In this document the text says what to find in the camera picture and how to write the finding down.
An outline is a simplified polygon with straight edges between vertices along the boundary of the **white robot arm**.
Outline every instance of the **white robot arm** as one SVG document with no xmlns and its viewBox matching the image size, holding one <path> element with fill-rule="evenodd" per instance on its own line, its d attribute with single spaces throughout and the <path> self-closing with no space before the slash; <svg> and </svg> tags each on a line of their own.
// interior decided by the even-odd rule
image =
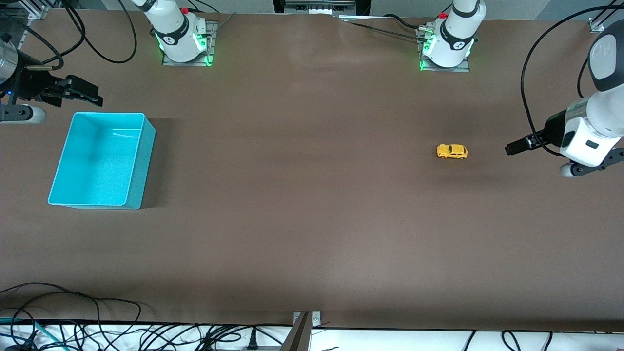
<svg viewBox="0 0 624 351">
<path fill-rule="evenodd" d="M 624 20 L 602 32 L 592 44 L 588 64 L 597 92 L 551 116 L 537 132 L 542 144 L 560 148 L 571 162 L 565 177 L 575 177 L 624 161 L 624 149 L 613 146 L 624 136 Z M 505 148 L 508 155 L 539 148 L 533 134 Z"/>
<path fill-rule="evenodd" d="M 447 17 L 441 16 L 427 24 L 433 28 L 433 35 L 423 55 L 441 67 L 458 66 L 470 54 L 474 34 L 483 18 L 482 0 L 454 0 Z"/>
<path fill-rule="evenodd" d="M 206 51 L 206 20 L 182 12 L 175 0 L 131 0 L 152 23 L 162 51 L 173 61 L 188 62 Z"/>
</svg>

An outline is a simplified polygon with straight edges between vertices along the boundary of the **cyan rectangular container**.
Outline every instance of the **cyan rectangular container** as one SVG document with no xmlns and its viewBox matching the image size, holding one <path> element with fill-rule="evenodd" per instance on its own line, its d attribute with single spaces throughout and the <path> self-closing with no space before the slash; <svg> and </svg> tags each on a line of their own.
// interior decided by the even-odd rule
<svg viewBox="0 0 624 351">
<path fill-rule="evenodd" d="M 155 135 L 142 113 L 76 112 L 47 202 L 138 210 Z"/>
</svg>

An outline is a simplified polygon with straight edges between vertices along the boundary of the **brown table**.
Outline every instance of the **brown table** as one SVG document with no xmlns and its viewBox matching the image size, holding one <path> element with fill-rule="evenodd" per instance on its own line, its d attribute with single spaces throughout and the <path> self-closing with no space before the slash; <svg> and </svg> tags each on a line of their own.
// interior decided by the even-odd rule
<svg viewBox="0 0 624 351">
<path fill-rule="evenodd" d="M 80 13 L 102 52 L 127 55 L 122 12 Z M 78 38 L 66 16 L 34 28 L 65 49 Z M 624 327 L 624 167 L 568 180 L 563 159 L 504 151 L 529 132 L 520 68 L 552 22 L 485 21 L 459 74 L 421 72 L 409 40 L 322 15 L 236 14 L 213 67 L 162 67 L 146 18 L 132 18 L 129 63 L 83 45 L 59 72 L 97 84 L 103 108 L 67 101 L 46 107 L 44 125 L 0 127 L 3 286 L 139 300 L 144 320 L 288 322 L 318 309 L 350 327 Z M 540 126 L 577 98 L 593 38 L 573 22 L 536 51 L 527 96 Z M 49 57 L 31 37 L 23 50 Z M 46 203 L 73 113 L 93 110 L 144 112 L 157 130 L 140 211 Z M 440 143 L 470 156 L 440 160 Z M 88 303 L 41 306 L 94 318 Z"/>
</svg>

